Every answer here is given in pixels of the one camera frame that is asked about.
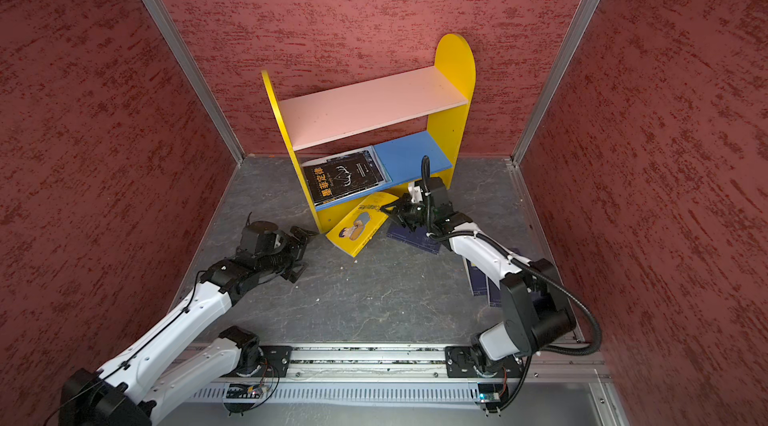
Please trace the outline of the dark blue book yellow label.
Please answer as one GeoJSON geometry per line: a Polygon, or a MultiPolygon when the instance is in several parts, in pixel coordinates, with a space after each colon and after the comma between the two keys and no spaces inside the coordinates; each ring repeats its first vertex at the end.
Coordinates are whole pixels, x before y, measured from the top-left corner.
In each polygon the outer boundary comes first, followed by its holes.
{"type": "Polygon", "coordinates": [[[388,227],[386,236],[389,239],[413,246],[421,251],[437,255],[441,245],[427,236],[424,227],[411,231],[408,227],[391,223],[388,227]]]}

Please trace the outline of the yellow book with cartoon figure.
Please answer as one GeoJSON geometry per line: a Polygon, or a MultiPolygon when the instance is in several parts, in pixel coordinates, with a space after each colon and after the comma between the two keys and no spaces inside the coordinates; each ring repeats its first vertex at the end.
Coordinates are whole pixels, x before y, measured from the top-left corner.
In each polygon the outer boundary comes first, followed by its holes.
{"type": "Polygon", "coordinates": [[[326,234],[326,238],[345,254],[356,257],[387,221],[388,216],[381,208],[396,200],[395,195],[387,192],[367,196],[326,234]]]}

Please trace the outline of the yellow pink blue bookshelf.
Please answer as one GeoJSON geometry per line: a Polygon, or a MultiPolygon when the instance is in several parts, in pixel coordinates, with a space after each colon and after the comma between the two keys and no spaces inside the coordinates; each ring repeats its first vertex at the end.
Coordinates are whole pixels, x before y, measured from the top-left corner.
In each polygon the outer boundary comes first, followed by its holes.
{"type": "Polygon", "coordinates": [[[357,135],[388,173],[380,190],[405,192],[419,179],[423,156],[451,184],[476,86],[473,52],[461,35],[444,35],[429,67],[284,101],[269,74],[262,79],[304,196],[311,193],[298,152],[357,135]]]}

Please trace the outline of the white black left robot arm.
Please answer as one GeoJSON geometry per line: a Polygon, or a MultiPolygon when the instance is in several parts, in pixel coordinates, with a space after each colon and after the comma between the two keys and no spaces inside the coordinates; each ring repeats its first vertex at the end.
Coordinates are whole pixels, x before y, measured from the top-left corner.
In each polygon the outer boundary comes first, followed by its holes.
{"type": "Polygon", "coordinates": [[[282,231],[272,222],[248,221],[234,255],[199,272],[192,290],[147,333],[95,371],[80,369],[65,382],[54,418],[61,425],[157,425],[225,375],[255,379],[246,393],[269,399],[286,374],[288,347],[277,358],[256,334],[231,326],[183,363],[176,360],[251,290],[277,278],[296,282],[316,235],[298,226],[282,231]]]}

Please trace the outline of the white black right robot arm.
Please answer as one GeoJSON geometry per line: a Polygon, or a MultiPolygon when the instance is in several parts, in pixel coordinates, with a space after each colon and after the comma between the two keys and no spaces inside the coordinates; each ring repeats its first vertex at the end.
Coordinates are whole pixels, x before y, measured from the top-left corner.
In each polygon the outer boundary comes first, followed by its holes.
{"type": "Polygon", "coordinates": [[[420,179],[380,210],[412,232],[420,228],[478,268],[500,295],[502,320],[472,339],[468,356],[480,375],[529,357],[573,331],[576,318],[554,266],[504,247],[466,214],[456,211],[443,181],[420,179]]]}

